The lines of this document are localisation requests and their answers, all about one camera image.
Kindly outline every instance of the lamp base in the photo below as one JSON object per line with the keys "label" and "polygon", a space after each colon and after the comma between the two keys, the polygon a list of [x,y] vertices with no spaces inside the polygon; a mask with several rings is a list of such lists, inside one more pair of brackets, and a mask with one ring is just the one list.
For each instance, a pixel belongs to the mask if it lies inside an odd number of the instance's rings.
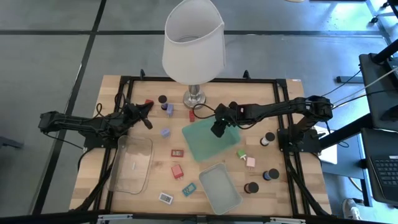
{"label": "lamp base", "polygon": [[[184,93],[183,102],[187,108],[192,109],[198,103],[206,103],[206,96],[205,93],[201,90],[199,90],[199,92],[196,95],[192,95],[189,91],[186,91]],[[199,109],[201,107],[203,106],[202,105],[197,106],[195,107],[195,109]]]}

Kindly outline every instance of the white lampshade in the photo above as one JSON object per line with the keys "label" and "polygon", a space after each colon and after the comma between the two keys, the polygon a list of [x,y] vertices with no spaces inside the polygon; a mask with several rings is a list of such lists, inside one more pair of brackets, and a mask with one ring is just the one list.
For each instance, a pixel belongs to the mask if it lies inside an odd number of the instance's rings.
{"label": "white lampshade", "polygon": [[163,68],[176,82],[199,85],[225,68],[224,22],[210,0],[184,0],[167,18]]}

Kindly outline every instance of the wooden table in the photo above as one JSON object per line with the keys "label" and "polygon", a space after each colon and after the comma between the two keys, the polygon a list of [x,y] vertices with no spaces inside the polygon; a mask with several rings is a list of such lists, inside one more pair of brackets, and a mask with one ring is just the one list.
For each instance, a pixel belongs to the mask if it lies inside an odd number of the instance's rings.
{"label": "wooden table", "polygon": [[[117,75],[105,75],[103,78],[97,101],[103,104],[103,114],[113,112],[114,96],[118,91],[119,80],[120,76]],[[303,96],[300,80],[287,80],[287,86],[290,99]],[[231,101],[236,101],[238,104],[275,103],[271,84],[206,83],[201,87],[207,96],[206,103],[213,108],[216,108],[219,103],[228,105]],[[199,164],[193,160],[182,135],[182,128],[190,124],[188,109],[182,103],[182,95],[186,90],[187,86],[176,82],[134,82],[132,102],[143,104],[146,99],[151,99],[155,102],[149,113],[149,120],[153,124],[153,129],[148,130],[143,122],[138,122],[130,129],[129,135],[150,138],[153,141],[154,157],[145,191],[137,195],[115,192],[111,211],[126,213],[214,214],[199,183],[198,175],[204,169],[216,163],[224,162],[236,189],[243,197],[243,203],[229,211],[228,215],[292,215],[286,170],[277,139],[267,147],[263,147],[259,143],[260,138],[265,133],[270,131],[276,134],[278,129],[277,117],[266,118],[251,129],[240,130],[242,140],[236,147]],[[279,92],[280,96],[283,97],[282,89]],[[174,104],[174,114],[171,118],[168,118],[165,111],[160,108],[160,104],[157,101],[159,95],[166,95],[168,102]],[[211,111],[203,108],[198,110],[197,114],[206,116],[211,114]],[[302,115],[294,114],[293,117],[294,121],[298,122]],[[284,117],[284,122],[285,126],[287,126],[286,117]],[[164,128],[170,129],[171,136],[169,138],[164,139],[160,135],[160,130]],[[170,152],[172,149],[184,149],[184,157],[171,157]],[[248,156],[256,159],[256,167],[254,169],[248,169],[245,166],[245,162],[237,157],[236,151],[238,149],[244,149]],[[104,149],[94,149],[83,158],[70,208],[79,206],[97,184],[103,154]],[[306,186],[323,209],[330,213],[330,205],[319,160],[309,153],[301,153],[300,155]],[[175,164],[180,164],[184,171],[182,180],[175,180],[172,175],[170,168]],[[280,172],[280,177],[277,180],[268,182],[262,178],[262,173],[271,168],[276,168]],[[256,194],[246,194],[243,186],[252,181],[259,184],[259,191]],[[186,197],[182,193],[182,189],[191,182],[198,189],[189,197]],[[297,186],[295,186],[295,189],[298,209],[303,213],[300,191]],[[107,192],[107,189],[104,188],[101,208],[104,208]],[[158,200],[161,192],[174,196],[171,205]]]}

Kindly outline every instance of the black bottle cap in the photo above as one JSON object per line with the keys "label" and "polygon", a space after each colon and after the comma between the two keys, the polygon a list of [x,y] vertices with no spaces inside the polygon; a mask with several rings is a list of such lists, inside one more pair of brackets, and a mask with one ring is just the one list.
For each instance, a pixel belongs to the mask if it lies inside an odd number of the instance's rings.
{"label": "black bottle cap", "polygon": [[250,193],[257,193],[259,191],[259,185],[256,182],[249,183],[248,189]]}
{"label": "black bottle cap", "polygon": [[167,97],[165,95],[161,95],[159,98],[159,103],[166,103],[167,102]]}
{"label": "black bottle cap", "polygon": [[277,169],[270,169],[270,170],[268,171],[268,175],[269,175],[269,177],[272,178],[272,179],[278,179],[278,177],[279,177],[279,171],[278,171]]}
{"label": "black bottle cap", "polygon": [[268,141],[275,140],[275,134],[274,133],[267,133],[266,134],[266,140],[268,140]]}

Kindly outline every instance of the metal lamp base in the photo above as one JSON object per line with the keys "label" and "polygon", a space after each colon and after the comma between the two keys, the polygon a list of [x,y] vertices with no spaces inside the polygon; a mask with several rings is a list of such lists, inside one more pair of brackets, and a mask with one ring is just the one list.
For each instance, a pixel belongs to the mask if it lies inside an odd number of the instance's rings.
{"label": "metal lamp base", "polygon": [[183,102],[187,108],[192,109],[198,103],[206,103],[206,96],[200,89],[199,85],[192,85],[189,86],[188,91],[184,93]]}

